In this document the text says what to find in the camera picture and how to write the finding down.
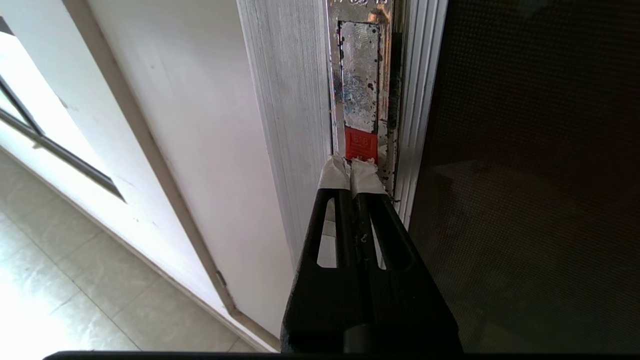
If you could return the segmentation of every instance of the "screen door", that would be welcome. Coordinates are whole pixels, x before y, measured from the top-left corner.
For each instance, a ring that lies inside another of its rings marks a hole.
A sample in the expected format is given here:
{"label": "screen door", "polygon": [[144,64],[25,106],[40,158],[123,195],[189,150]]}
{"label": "screen door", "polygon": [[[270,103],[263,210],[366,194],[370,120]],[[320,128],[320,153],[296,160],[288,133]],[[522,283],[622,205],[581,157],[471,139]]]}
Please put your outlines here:
{"label": "screen door", "polygon": [[466,351],[640,351],[638,24],[449,1],[410,233]]}

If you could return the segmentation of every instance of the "floor tile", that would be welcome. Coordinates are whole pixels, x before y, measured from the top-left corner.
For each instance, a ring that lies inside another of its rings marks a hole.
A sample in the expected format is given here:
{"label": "floor tile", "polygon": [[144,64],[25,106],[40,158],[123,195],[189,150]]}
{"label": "floor tile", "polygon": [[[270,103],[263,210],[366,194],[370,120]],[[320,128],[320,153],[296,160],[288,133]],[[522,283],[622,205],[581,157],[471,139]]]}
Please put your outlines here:
{"label": "floor tile", "polygon": [[54,262],[100,233],[97,225],[61,198],[14,221]]}
{"label": "floor tile", "polygon": [[82,292],[49,316],[24,316],[2,331],[7,359],[42,359],[63,350],[138,350]]}
{"label": "floor tile", "polygon": [[0,262],[0,319],[46,315],[79,289],[34,244]]}
{"label": "floor tile", "polygon": [[13,168],[16,165],[11,156],[4,149],[0,149],[0,170],[6,171],[6,169]]}
{"label": "floor tile", "polygon": [[257,352],[251,345],[247,344],[245,340],[238,339],[234,346],[232,346],[228,352]]}
{"label": "floor tile", "polygon": [[16,219],[47,204],[56,194],[33,174],[3,160],[0,176],[0,210]]}
{"label": "floor tile", "polygon": [[106,233],[100,233],[58,263],[107,316],[159,278],[142,260]]}
{"label": "floor tile", "polygon": [[78,293],[47,320],[60,330],[57,337],[65,350],[138,349],[84,293]]}
{"label": "floor tile", "polygon": [[29,245],[31,240],[4,213],[0,212],[0,261]]}
{"label": "floor tile", "polygon": [[164,279],[156,281],[113,320],[142,350],[222,352],[238,339]]}

